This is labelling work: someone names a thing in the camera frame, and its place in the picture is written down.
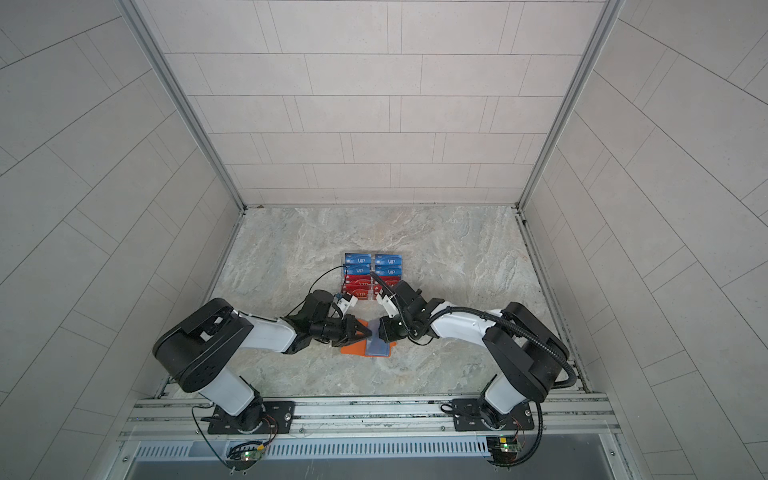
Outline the orange card holder wallet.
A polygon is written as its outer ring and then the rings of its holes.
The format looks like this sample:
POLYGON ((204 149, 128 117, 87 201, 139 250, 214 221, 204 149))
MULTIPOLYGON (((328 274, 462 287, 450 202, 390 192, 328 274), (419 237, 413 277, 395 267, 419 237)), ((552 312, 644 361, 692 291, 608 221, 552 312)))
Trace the orange card holder wallet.
POLYGON ((365 322, 365 325, 372 332, 372 336, 352 345, 342 347, 340 353, 361 357, 389 358, 392 353, 393 344, 387 343, 383 339, 380 333, 381 320, 371 320, 365 322))

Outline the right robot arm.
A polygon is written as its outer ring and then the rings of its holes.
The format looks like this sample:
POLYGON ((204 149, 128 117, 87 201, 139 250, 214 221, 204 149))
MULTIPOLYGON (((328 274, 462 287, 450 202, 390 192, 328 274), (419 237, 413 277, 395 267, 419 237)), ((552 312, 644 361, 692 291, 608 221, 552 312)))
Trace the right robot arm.
POLYGON ((379 326, 379 337, 386 343, 447 338, 489 352, 501 374, 483 390, 478 416, 492 429, 505 426, 518 405, 541 403, 551 390, 576 384, 565 344, 519 302, 486 311, 439 298, 427 301, 405 281, 381 288, 376 301, 386 311, 379 326))

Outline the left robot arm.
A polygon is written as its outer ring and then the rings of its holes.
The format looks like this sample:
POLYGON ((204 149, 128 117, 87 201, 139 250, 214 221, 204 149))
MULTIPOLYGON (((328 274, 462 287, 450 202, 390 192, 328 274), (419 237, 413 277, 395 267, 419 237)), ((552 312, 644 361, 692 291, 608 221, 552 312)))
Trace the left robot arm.
POLYGON ((267 318, 214 298, 164 333, 152 354, 184 392, 202 395, 235 430, 251 433, 265 421, 263 400, 228 369, 231 358, 243 349, 291 355, 313 341, 334 348, 366 341, 372 331, 347 313, 355 303, 350 296, 337 300, 316 290, 288 315, 267 318))

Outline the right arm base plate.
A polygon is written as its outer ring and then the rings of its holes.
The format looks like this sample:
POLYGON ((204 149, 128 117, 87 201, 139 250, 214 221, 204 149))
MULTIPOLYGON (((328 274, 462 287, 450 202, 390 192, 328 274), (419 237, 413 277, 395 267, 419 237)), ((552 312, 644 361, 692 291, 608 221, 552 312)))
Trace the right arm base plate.
POLYGON ((456 398, 443 403, 441 411, 453 419, 454 428, 459 432, 535 429, 533 413, 528 402, 516 405, 508 413, 500 413, 486 401, 456 398))

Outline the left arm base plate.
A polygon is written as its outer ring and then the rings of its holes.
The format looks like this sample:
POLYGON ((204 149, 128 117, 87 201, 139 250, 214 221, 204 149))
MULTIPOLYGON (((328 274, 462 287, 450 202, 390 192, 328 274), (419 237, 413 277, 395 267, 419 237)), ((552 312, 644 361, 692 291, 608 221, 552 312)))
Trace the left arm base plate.
POLYGON ((231 416, 220 406, 203 417, 212 435, 287 434, 290 432, 296 404, 292 401, 257 402, 238 416, 231 416))

